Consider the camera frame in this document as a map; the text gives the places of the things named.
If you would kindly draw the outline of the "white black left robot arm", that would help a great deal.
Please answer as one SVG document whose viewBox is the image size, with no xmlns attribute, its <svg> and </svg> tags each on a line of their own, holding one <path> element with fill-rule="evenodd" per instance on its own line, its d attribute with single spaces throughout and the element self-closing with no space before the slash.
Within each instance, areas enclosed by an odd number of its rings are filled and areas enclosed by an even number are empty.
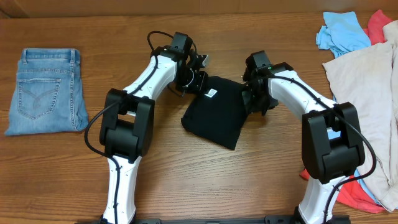
<svg viewBox="0 0 398 224">
<path fill-rule="evenodd" d="M 151 49 L 148 66 L 132 84 L 106 95 L 99 142 L 109 164 L 109 187 L 101 223 L 134 223 L 137 171 L 152 142 L 155 101 L 163 89 L 174 83 L 181 95 L 205 90 L 208 56 L 198 54 L 187 34 L 171 38 L 169 45 Z"/>
</svg>

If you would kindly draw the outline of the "black t-shirt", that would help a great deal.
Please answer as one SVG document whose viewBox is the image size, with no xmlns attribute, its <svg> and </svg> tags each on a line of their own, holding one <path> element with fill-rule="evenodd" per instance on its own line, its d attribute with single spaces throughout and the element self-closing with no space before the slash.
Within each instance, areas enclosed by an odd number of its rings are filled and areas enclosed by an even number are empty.
<svg viewBox="0 0 398 224">
<path fill-rule="evenodd" d="M 210 77 L 208 89 L 198 95 L 181 118 L 185 130 L 234 150 L 247 119 L 241 95 L 243 85 L 221 77 Z"/>
</svg>

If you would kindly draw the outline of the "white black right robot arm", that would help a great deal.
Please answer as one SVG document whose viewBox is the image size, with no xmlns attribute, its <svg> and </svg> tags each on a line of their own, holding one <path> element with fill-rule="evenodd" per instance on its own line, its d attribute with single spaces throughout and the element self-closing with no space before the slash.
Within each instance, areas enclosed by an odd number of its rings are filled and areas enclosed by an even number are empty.
<svg viewBox="0 0 398 224">
<path fill-rule="evenodd" d="M 302 123 L 302 162 L 309 174 L 293 215 L 268 215 L 265 223 L 350 223 L 332 210 L 343 182 L 364 163 L 356 108 L 325 98 L 287 63 L 271 64 L 265 51 L 246 59 L 242 76 L 246 112 L 266 114 L 283 103 Z"/>
</svg>

